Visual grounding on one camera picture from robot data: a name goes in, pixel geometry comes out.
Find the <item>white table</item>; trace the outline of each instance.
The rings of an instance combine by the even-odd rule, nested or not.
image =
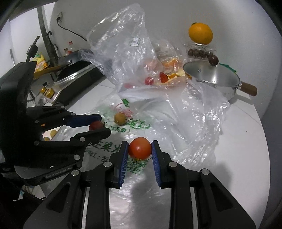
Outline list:
[[[102,79],[68,110],[78,115],[84,114],[113,89],[114,85]],[[258,228],[269,193],[268,148],[251,99],[239,90],[237,93],[230,101],[231,107],[215,149],[217,164],[211,171],[247,211]]]

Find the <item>pot lid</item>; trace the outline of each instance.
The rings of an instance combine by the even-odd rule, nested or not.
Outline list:
[[[230,69],[220,64],[212,66],[208,61],[188,62],[184,64],[183,70],[201,82],[222,87],[236,87],[240,84],[240,78]]]

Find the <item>wall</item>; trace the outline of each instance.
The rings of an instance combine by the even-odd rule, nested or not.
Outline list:
[[[187,30],[193,22],[208,24],[214,33],[212,43],[217,47],[220,62],[236,69],[242,81],[257,86],[258,95],[253,102],[259,116],[263,116],[280,72],[282,41],[273,22],[255,0],[59,0],[44,6],[47,27],[61,53],[69,41],[77,48],[87,48],[87,42],[57,26],[60,11],[63,12],[61,25],[86,37],[105,16],[134,2],[146,13],[148,33],[158,38],[185,42],[189,40]],[[22,61],[28,46],[40,34],[36,9],[31,11],[14,19],[17,23],[11,21],[15,50],[20,49],[16,54],[18,61]]]
[[[9,71],[14,65],[10,56],[10,49],[12,48],[11,35],[10,35],[10,23],[6,22],[3,29],[0,32],[0,77],[2,77],[7,71]]]
[[[16,64],[26,61],[27,50],[38,35],[40,35],[36,43],[38,52],[41,52],[45,59],[49,60],[40,31],[36,8],[11,20],[10,25]]]

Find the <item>red fruit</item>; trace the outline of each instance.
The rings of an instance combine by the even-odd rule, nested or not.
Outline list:
[[[125,83],[125,84],[124,84],[124,87],[125,87],[126,89],[133,88],[132,84],[130,84],[130,83]]]
[[[168,81],[168,76],[166,74],[164,74],[163,72],[160,73],[160,81],[162,83],[165,83]]]
[[[89,125],[89,131],[101,129],[104,127],[104,123],[101,121],[94,121]]]
[[[154,82],[155,82],[154,78],[151,77],[151,76],[149,76],[149,77],[147,77],[147,78],[145,79],[145,82],[144,82],[144,83],[145,83],[146,85],[153,85]]]
[[[128,148],[128,154],[132,158],[138,158],[141,160],[147,159],[152,152],[152,147],[150,142],[143,137],[135,138]]]

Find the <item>stainless steel pot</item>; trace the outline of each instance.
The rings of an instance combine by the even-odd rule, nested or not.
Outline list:
[[[184,64],[183,70],[192,80],[206,83],[219,89],[230,100],[239,89],[251,96],[256,96],[257,88],[242,82],[238,75],[222,65],[212,66],[208,61],[189,62]]]

